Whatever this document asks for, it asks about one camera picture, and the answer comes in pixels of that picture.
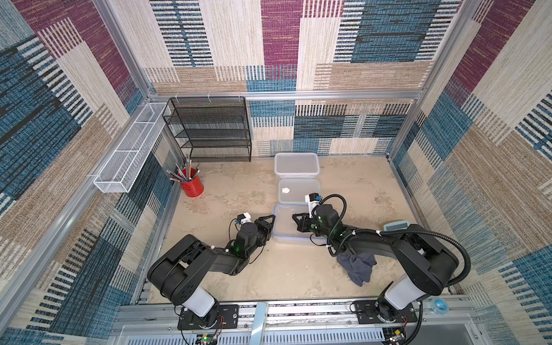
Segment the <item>grey cleaning cloth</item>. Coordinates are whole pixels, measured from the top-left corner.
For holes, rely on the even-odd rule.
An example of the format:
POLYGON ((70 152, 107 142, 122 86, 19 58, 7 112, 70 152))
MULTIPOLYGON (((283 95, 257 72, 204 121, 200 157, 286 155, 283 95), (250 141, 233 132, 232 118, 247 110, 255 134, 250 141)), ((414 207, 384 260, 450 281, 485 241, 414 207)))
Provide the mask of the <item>grey cleaning cloth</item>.
POLYGON ((377 265, 375 256, 366 253, 342 253, 336 257, 336 260, 347 272, 349 279, 359 287, 370 282, 373 268, 377 265))

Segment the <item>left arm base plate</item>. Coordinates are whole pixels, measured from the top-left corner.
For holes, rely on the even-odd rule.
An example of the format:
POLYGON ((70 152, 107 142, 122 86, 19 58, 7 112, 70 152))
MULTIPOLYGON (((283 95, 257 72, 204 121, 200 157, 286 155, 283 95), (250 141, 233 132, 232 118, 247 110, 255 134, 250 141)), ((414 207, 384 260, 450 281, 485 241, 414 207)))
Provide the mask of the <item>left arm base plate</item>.
POLYGON ((238 304, 215 304, 205 315, 197 316, 192 310, 184 308, 179 314, 178 330, 192 331, 199 329, 236 329, 239 318, 238 304))

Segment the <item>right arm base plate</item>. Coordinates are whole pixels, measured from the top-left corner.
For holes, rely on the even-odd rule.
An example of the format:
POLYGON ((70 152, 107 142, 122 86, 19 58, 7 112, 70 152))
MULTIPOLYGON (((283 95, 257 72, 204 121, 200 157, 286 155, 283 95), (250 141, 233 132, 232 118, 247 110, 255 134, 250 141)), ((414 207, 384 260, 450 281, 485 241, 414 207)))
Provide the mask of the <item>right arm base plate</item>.
POLYGON ((402 310, 380 310, 375 299, 356 300, 349 310, 357 317, 359 324, 415 323, 418 321, 419 307, 409 304, 402 310))

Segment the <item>blue-rimmed clear lunch box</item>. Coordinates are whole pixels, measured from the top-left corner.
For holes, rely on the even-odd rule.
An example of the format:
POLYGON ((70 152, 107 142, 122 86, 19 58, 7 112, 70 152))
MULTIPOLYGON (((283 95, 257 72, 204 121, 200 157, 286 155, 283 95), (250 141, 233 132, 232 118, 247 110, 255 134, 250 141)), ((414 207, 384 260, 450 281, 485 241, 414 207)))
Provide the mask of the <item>blue-rimmed clear lunch box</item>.
POLYGON ((294 222, 293 214, 303 214, 308 212, 307 205, 277 204, 274 207, 273 214, 275 222, 273 225, 273 238, 276 242, 283 244, 297 244, 312 246, 313 244, 325 244, 324 237, 313 237, 310 240, 311 233, 303 233, 297 230, 297 224, 294 222))

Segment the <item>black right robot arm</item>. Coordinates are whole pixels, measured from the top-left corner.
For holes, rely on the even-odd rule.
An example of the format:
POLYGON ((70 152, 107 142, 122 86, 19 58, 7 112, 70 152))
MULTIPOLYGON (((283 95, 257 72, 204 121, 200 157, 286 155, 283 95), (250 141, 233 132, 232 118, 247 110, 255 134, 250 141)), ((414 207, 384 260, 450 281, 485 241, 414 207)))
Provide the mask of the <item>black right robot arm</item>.
POLYGON ((382 255, 396 259, 405 274, 379 295, 374 309, 385 322, 394 321, 414 301, 439 296, 443 289, 466 278, 471 270, 468 251, 447 235, 418 224, 406 229, 379 231, 343 223, 330 204, 316 206, 313 214, 293 214, 297 230, 326 240, 329 254, 382 255))

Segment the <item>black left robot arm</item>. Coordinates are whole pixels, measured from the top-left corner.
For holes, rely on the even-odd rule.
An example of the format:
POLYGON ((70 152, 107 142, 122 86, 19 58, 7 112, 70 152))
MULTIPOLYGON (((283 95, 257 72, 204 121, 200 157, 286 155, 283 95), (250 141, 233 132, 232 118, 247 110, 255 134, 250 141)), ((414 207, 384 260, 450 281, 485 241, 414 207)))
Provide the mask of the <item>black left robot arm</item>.
POLYGON ((201 282, 209 272, 236 276, 252 264, 251 256, 270 240, 275 215, 252 221, 249 214, 240 214, 237 221, 236 237, 226 247, 210 246, 189 234, 157 259, 147 273, 148 281, 162 297, 207 326, 218 319, 219 303, 201 282))

